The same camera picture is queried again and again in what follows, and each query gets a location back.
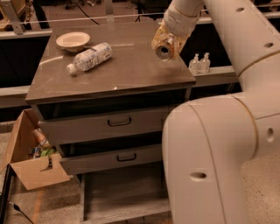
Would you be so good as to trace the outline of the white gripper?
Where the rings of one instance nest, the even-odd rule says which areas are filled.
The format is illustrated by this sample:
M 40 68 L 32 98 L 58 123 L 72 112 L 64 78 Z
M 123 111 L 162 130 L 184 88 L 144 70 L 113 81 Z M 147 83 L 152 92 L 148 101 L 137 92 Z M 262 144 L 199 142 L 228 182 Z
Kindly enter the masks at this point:
M 159 26 L 151 41 L 152 49 L 167 46 L 169 59 L 176 59 L 185 46 L 187 36 L 193 32 L 199 15 L 199 3 L 170 3 L 164 13 L 164 23 Z

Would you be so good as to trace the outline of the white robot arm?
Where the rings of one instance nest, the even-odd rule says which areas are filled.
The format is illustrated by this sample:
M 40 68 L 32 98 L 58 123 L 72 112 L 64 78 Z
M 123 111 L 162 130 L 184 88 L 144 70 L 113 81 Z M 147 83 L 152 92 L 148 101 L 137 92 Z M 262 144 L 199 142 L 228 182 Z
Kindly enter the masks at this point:
M 173 224 L 249 224 L 242 164 L 279 148 L 277 29 L 251 0 L 172 0 L 152 41 L 167 57 L 210 14 L 239 94 L 188 101 L 167 117 L 163 161 Z

